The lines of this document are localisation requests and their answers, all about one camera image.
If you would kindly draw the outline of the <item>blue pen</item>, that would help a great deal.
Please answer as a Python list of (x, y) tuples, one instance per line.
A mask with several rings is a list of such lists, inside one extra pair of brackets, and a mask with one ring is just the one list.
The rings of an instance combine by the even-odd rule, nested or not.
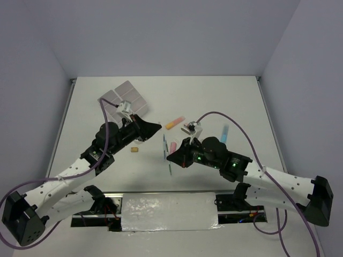
[(163, 134), (163, 160), (165, 161), (167, 157), (167, 148), (166, 148), (166, 137)]

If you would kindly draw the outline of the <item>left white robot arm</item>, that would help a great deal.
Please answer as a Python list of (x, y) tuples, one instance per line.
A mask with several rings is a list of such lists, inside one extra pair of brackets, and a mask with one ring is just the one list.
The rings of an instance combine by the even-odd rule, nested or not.
[(23, 249), (31, 247), (46, 228), (68, 216), (83, 211), (100, 213), (117, 207), (94, 185), (76, 189), (105, 171), (114, 162), (114, 155), (135, 140), (144, 142), (162, 128), (138, 115), (130, 115), (122, 127), (103, 124), (91, 145), (72, 165), (41, 186), (24, 194), (14, 191), (4, 201), (2, 222)]

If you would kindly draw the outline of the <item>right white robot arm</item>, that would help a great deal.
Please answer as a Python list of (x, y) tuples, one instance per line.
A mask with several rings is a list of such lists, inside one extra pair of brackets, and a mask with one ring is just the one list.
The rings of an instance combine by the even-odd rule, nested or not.
[(221, 177), (236, 183), (231, 196), (219, 196), (222, 209), (245, 210), (258, 206), (300, 212), (311, 224), (327, 227), (330, 222), (333, 192), (327, 179), (302, 178), (261, 168), (247, 156), (230, 152), (215, 137), (203, 141), (186, 138), (167, 160), (182, 168), (194, 163), (214, 168)]

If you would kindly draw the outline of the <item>small brown eraser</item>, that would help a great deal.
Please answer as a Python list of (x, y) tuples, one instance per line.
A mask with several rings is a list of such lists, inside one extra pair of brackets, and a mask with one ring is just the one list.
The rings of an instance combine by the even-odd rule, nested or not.
[(132, 153), (137, 153), (139, 151), (138, 147), (131, 147), (131, 152)]

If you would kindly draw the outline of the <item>pink correction tape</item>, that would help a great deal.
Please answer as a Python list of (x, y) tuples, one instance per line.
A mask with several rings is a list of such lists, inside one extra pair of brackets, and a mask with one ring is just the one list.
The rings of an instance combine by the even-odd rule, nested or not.
[(190, 129), (189, 129), (189, 123), (183, 124), (183, 126), (181, 127), (181, 130), (182, 130), (184, 133), (186, 133), (186, 134), (188, 134), (188, 135), (191, 135), (191, 131), (190, 131)]

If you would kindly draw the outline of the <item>orange pink highlighter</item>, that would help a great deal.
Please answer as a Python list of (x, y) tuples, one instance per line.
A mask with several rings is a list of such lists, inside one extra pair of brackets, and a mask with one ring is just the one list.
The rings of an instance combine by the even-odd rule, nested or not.
[(178, 125), (179, 123), (183, 122), (185, 120), (184, 116), (180, 116), (176, 119), (174, 119), (173, 121), (169, 122), (167, 125), (165, 125), (165, 128), (167, 130), (172, 129), (173, 127), (175, 127), (176, 125)]

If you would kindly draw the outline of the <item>left white divided container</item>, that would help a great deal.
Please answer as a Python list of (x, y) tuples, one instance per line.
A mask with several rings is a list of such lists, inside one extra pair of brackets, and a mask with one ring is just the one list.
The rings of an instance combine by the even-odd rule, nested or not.
[[(101, 96), (101, 98), (104, 98), (112, 104), (116, 105), (119, 105), (123, 101), (123, 99), (120, 98), (113, 90), (107, 91), (105, 94)], [(107, 113), (108, 120), (111, 122), (116, 122), (120, 126), (122, 118), (116, 113), (117, 109), (107, 102), (103, 102), (103, 106)]]

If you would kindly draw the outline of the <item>white divided container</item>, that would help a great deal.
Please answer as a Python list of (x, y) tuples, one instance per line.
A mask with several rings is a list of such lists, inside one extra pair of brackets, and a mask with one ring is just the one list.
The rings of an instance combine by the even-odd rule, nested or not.
[(131, 103), (134, 114), (144, 117), (148, 113), (148, 104), (130, 81), (125, 81), (114, 89), (115, 93), (122, 99)]
[[(105, 94), (101, 96), (101, 98), (104, 98), (112, 104), (116, 105), (119, 105), (123, 101), (123, 99), (120, 98), (113, 90), (107, 91)], [(108, 120), (111, 122), (116, 122), (120, 126), (122, 118), (116, 113), (117, 109), (107, 102), (103, 102), (103, 106), (107, 113)]]

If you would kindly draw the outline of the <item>blue highlighter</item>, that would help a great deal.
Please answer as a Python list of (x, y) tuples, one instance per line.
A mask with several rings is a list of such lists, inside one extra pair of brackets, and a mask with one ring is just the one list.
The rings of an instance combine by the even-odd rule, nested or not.
[(228, 137), (228, 131), (229, 131), (229, 125), (225, 124), (222, 129), (222, 134), (220, 137), (220, 142), (226, 144), (227, 142), (227, 137)]

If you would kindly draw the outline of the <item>right white divided container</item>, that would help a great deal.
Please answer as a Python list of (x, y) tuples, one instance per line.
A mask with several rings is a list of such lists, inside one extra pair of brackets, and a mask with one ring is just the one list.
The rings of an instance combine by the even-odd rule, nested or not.
[(131, 103), (134, 114), (144, 117), (148, 113), (148, 104), (130, 81), (125, 81), (114, 89), (115, 93), (122, 99)]

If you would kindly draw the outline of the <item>silver foil cover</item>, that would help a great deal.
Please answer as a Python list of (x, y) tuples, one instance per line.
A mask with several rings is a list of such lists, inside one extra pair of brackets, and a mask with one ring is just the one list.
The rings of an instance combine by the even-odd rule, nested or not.
[(123, 231), (198, 231), (219, 227), (215, 194), (125, 194), (122, 199)]

